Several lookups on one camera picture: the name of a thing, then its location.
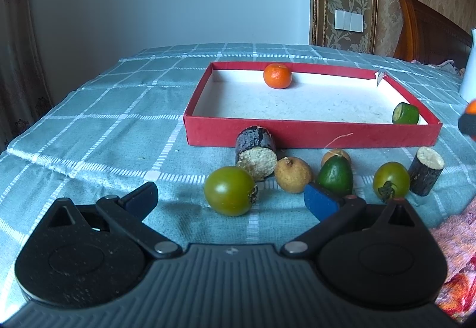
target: avocado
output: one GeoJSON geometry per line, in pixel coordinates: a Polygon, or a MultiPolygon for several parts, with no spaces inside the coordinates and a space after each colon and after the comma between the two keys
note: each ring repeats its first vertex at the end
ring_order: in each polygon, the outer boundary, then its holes
{"type": "Polygon", "coordinates": [[[316,183],[340,197],[352,194],[354,176],[349,161],[340,155],[331,157],[319,171],[316,183]]]}

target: orange object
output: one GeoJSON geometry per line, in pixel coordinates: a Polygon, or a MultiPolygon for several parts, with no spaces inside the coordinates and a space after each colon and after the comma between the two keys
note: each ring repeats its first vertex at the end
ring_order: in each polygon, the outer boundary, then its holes
{"type": "Polygon", "coordinates": [[[476,115],[476,100],[473,100],[468,105],[466,105],[465,113],[476,115]]]}
{"type": "Polygon", "coordinates": [[[284,89],[291,84],[293,75],[285,65],[271,64],[265,67],[263,78],[269,87],[284,89]]]}

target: teal tablecloth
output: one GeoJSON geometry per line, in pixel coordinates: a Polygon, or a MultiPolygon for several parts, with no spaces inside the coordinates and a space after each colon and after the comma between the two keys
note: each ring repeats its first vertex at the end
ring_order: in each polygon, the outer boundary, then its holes
{"type": "MultiPolygon", "coordinates": [[[[159,204],[145,222],[182,244],[264,243],[278,247],[317,220],[302,195],[286,194],[273,178],[245,216],[227,218],[207,205],[206,176],[234,163],[231,148],[187,145],[182,114],[210,61],[279,61],[381,69],[390,73],[443,122],[435,149],[446,162],[432,193],[409,201],[429,227],[460,213],[476,192],[476,143],[457,127],[466,103],[460,80],[398,59],[311,46],[203,44],[153,48],[121,59],[54,108],[0,155],[0,321],[23,303],[13,272],[15,258],[58,197],[93,203],[124,195],[145,181],[159,187],[159,204]]],[[[316,170],[325,150],[288,150],[316,170]]],[[[350,150],[357,194],[378,203],[372,177],[383,163],[410,165],[411,148],[350,150]]]]}

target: wall switch panel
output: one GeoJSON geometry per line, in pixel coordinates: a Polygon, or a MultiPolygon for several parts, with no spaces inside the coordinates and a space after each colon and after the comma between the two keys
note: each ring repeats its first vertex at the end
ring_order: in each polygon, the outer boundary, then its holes
{"type": "Polygon", "coordinates": [[[354,12],[336,10],[334,28],[338,30],[347,30],[348,32],[363,33],[364,16],[354,12]]]}

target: bed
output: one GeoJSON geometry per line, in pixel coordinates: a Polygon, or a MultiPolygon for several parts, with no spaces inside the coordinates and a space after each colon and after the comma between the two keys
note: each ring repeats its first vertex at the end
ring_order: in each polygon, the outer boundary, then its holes
{"type": "Polygon", "coordinates": [[[438,65],[448,59],[466,67],[473,39],[448,18],[417,0],[399,0],[403,28],[395,58],[438,65]]]}
{"type": "MultiPolygon", "coordinates": [[[[219,43],[146,49],[70,93],[0,154],[0,321],[25,303],[14,262],[59,197],[91,204],[104,195],[123,196],[154,181],[159,204],[145,223],[183,247],[189,242],[272,242],[280,247],[318,222],[301,196],[283,192],[273,178],[260,184],[260,200],[246,216],[220,216],[204,201],[206,176],[234,164],[234,149],[188,146],[182,114],[206,66],[221,60],[384,69],[444,124],[435,149],[446,169],[431,195],[422,199],[409,194],[410,203],[427,226],[436,227],[460,214],[473,198],[475,143],[456,126],[465,107],[456,76],[400,59],[308,45],[219,43]]],[[[409,166],[415,152],[350,150],[356,193],[368,203],[379,203],[372,189],[376,169],[389,160],[409,166]]],[[[287,153],[317,170],[325,150],[287,153]]]]}

